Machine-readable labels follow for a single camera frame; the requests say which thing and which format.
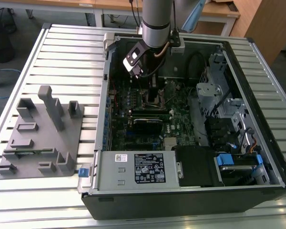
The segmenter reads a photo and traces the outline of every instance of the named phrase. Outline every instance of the blue tab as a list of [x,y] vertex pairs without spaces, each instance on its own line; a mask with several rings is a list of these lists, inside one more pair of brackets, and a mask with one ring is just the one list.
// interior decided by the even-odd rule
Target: blue tab
[[89,169],[88,168],[80,168],[78,170],[78,177],[89,177]]
[[219,166],[232,166],[234,161],[231,154],[220,154],[216,157]]
[[217,159],[218,165],[222,166],[223,165],[223,161],[221,160],[220,156],[217,156],[216,159]]
[[262,156],[260,156],[259,154],[256,155],[256,158],[257,158],[257,161],[258,161],[258,164],[262,164],[263,163],[263,159],[262,159]]

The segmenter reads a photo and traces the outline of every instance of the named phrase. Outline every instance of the floor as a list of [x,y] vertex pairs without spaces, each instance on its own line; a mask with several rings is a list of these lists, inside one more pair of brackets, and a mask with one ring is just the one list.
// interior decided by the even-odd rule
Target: floor
[[[34,10],[33,15],[33,19],[28,19],[25,10],[15,10],[14,19],[18,30],[10,35],[10,40],[16,51],[16,57],[8,63],[0,64],[0,69],[13,68],[21,70],[23,68],[40,29],[45,22],[87,26],[86,17],[83,13]],[[105,26],[116,28],[120,26],[127,29],[135,28],[133,17],[120,16],[114,20],[116,23],[110,23],[109,16],[105,15]],[[283,53],[279,54],[271,69],[286,92],[286,57]],[[17,72],[0,72],[0,97],[10,95],[18,76]],[[0,99],[0,115],[6,102],[7,99]]]

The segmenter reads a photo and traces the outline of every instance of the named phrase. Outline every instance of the slotted metal surface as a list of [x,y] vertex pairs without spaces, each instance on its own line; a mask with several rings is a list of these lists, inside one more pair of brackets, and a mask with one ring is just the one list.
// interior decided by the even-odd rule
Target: slotted metal surface
[[[102,84],[106,32],[133,30],[52,25],[42,30],[0,118],[0,160],[17,120],[19,98],[40,102],[40,85],[52,86],[61,103],[85,105],[77,169],[93,160]],[[229,41],[286,158],[286,96],[254,45],[246,39],[189,35],[184,37]],[[157,228],[286,228],[286,198],[268,201],[245,213],[143,220],[95,221],[77,192],[78,176],[0,180],[0,228],[157,227]]]

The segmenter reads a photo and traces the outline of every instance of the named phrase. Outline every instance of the white label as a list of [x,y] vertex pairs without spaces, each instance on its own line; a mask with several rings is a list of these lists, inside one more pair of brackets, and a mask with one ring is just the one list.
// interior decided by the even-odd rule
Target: white label
[[79,4],[79,6],[85,6],[85,7],[93,7],[92,4]]
[[234,14],[228,14],[227,15],[229,18],[238,18],[238,15],[234,15]]
[[127,162],[127,154],[116,154],[115,162]]

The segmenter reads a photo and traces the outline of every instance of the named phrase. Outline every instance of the motherboard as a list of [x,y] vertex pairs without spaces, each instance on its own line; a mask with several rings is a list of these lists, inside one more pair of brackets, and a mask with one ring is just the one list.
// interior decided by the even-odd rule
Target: motherboard
[[117,82],[109,91],[112,101],[112,150],[171,150],[175,145],[195,145],[187,99],[191,88],[167,81],[154,103],[148,90]]

